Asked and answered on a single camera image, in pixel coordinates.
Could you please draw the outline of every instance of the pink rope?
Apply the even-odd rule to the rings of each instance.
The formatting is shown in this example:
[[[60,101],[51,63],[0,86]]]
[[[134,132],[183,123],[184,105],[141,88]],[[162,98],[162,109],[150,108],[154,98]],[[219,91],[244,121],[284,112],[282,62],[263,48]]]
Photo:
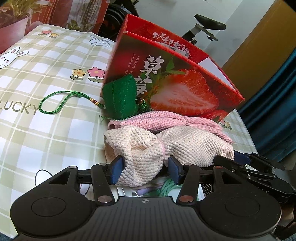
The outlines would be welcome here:
[[[150,111],[125,120],[110,120],[108,124],[109,129],[123,126],[137,126],[152,133],[159,133],[173,126],[191,126],[208,131],[233,144],[231,138],[221,131],[222,127],[216,122],[201,117],[182,116],[169,111]]]

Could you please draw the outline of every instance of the wooden bead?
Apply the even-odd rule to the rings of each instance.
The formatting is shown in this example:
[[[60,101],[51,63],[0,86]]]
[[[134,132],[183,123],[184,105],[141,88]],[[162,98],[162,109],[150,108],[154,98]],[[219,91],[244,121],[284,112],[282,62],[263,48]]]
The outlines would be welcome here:
[[[143,99],[142,97],[139,97],[139,96],[138,96],[138,97],[136,98],[136,103],[137,103],[137,104],[143,104],[143,103],[144,103],[144,99]]]

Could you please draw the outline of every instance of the pink flower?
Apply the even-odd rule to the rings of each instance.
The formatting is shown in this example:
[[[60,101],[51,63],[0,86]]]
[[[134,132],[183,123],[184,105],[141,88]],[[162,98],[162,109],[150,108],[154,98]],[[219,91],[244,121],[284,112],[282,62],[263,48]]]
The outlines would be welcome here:
[[[90,77],[104,78],[104,74],[105,74],[104,70],[99,69],[97,67],[92,67],[92,69],[89,69],[87,72],[89,73]]]
[[[50,30],[44,30],[44,31],[42,31],[41,33],[42,33],[42,34],[51,34],[52,31],[50,31]]]

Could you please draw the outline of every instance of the plaid tablecloth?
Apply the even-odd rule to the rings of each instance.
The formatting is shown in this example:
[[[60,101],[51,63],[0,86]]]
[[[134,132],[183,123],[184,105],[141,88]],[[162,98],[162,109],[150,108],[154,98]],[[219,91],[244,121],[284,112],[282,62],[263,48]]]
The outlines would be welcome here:
[[[0,56],[0,232],[5,235],[16,235],[10,207],[35,187],[39,169],[55,174],[71,165],[88,169],[106,162],[107,120],[89,100],[71,98],[57,115],[38,110],[45,96],[61,90],[101,100],[100,82],[114,43],[92,35],[41,25]],[[43,109],[55,110],[64,97],[51,97]],[[237,111],[221,125],[235,150],[256,152]]]

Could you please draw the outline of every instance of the cream knitted fabric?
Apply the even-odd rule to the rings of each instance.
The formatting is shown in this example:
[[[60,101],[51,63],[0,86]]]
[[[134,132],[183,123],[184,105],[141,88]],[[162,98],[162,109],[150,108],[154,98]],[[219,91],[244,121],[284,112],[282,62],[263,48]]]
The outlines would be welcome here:
[[[111,162],[117,155],[125,168],[116,185],[137,187],[151,181],[174,155],[181,164],[200,167],[212,164],[216,155],[234,160],[233,147],[218,136],[191,126],[175,126],[154,135],[136,126],[108,130],[105,155]]]

